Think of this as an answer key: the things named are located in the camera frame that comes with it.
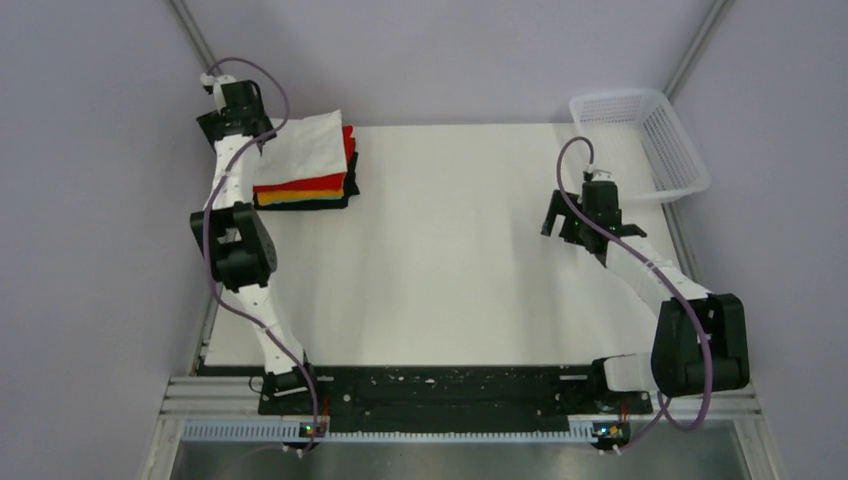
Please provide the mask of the white t shirt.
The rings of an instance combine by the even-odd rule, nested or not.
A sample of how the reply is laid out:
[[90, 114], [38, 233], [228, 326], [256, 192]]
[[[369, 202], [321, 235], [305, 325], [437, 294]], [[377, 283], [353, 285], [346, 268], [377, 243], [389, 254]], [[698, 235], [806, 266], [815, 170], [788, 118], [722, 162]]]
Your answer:
[[346, 172], [342, 120], [340, 110], [288, 120], [263, 146], [254, 188]]

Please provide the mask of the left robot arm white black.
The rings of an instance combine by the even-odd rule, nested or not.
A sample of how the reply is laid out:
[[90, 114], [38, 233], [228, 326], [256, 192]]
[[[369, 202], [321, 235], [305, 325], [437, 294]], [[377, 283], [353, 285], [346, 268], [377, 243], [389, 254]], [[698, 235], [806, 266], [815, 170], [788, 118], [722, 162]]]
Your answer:
[[308, 370], [273, 289], [278, 258], [253, 204], [254, 174], [265, 144], [279, 129], [268, 117], [259, 86], [230, 75], [201, 77], [215, 108], [198, 123], [216, 155], [212, 189], [190, 227], [206, 264], [218, 305], [249, 322], [263, 352], [263, 393], [297, 413], [319, 404], [320, 386]]

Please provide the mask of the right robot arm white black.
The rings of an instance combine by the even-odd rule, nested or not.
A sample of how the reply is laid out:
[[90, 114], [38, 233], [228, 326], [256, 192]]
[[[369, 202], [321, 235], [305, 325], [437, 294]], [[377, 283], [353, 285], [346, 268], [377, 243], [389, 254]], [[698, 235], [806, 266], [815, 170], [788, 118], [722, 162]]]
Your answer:
[[584, 248], [657, 318], [649, 351], [593, 361], [586, 397], [594, 409], [612, 412], [633, 391], [677, 398], [702, 394], [707, 386], [748, 386], [742, 301], [692, 281], [658, 253], [641, 227], [623, 223], [614, 182], [586, 181], [579, 194], [553, 191], [541, 233]]

